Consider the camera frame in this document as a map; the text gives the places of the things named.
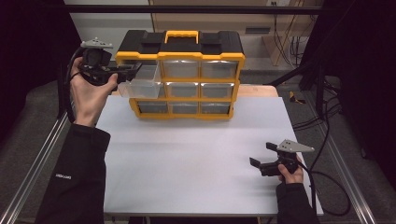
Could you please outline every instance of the white table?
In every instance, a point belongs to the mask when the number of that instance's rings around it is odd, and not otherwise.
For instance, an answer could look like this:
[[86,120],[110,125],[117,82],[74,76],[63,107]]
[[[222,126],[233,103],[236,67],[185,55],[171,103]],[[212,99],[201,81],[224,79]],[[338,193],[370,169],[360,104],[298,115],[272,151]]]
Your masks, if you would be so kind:
[[[276,160],[265,143],[296,140],[279,97],[239,97],[230,120],[138,119],[109,96],[97,127],[106,153],[105,212],[114,216],[259,217],[277,213],[276,176],[249,157]],[[305,189],[310,188],[305,174]],[[317,200],[318,214],[323,214]]]

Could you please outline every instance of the black sleeve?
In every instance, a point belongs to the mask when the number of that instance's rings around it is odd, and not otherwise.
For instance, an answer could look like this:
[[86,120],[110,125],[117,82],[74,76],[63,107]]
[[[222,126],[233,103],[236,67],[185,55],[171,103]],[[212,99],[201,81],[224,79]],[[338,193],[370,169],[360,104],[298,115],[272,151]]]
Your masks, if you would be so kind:
[[276,188],[277,222],[279,224],[319,223],[303,184],[280,184]]
[[110,134],[72,124],[35,223],[104,223]]

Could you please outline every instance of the human hand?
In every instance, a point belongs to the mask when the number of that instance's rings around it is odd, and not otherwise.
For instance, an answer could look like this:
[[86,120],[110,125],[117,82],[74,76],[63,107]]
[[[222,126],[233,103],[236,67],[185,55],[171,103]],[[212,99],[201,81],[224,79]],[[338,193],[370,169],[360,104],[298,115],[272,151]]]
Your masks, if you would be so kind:
[[105,107],[107,96],[117,86],[117,74],[113,74],[107,84],[93,86],[79,74],[78,66],[81,64],[82,58],[76,58],[71,69],[70,91],[76,107],[75,123],[94,127]]
[[[301,162],[301,159],[299,156],[296,156],[297,160]],[[303,183],[304,181],[304,172],[303,168],[301,166],[298,166],[297,170],[294,172],[294,174],[289,173],[288,168],[284,164],[279,164],[277,166],[279,169],[279,172],[282,174],[278,178],[280,181],[285,180],[286,184],[293,184],[293,183]]]

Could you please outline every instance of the plastic drawer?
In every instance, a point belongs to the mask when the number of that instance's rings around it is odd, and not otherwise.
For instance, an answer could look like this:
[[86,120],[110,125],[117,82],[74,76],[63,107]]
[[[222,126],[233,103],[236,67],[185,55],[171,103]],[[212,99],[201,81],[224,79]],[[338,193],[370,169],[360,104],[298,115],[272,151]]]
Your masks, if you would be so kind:
[[228,114],[230,112],[229,102],[202,102],[202,114]]
[[234,61],[210,61],[202,62],[202,77],[227,78],[236,77],[238,62]]
[[168,106],[165,101],[138,101],[140,113],[142,114],[166,114]]
[[198,102],[169,102],[173,114],[197,114]]
[[231,98],[233,83],[201,83],[201,97],[203,98]]
[[163,61],[163,74],[165,77],[198,77],[199,64],[188,60]]
[[163,87],[163,83],[159,83],[158,85],[160,85],[160,92],[158,93],[158,97],[165,97],[165,90]]
[[142,65],[136,78],[131,82],[121,82],[119,92],[122,97],[156,99],[160,91],[161,69],[158,65]]
[[197,82],[166,82],[168,97],[198,97]]

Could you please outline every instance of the black backdrop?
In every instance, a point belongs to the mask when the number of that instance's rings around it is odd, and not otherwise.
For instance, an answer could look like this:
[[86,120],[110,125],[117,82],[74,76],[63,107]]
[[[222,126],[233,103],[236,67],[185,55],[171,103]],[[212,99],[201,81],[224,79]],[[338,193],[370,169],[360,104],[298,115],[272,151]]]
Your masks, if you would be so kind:
[[56,80],[80,39],[68,12],[42,10],[35,1],[2,4],[0,30],[1,142],[23,109],[27,92]]
[[[347,9],[353,0],[326,1],[325,7]],[[396,1],[357,0],[337,26],[335,36],[322,42],[341,17],[318,18],[303,63],[320,43],[326,76],[341,80],[340,101],[368,158],[374,158],[396,188]]]

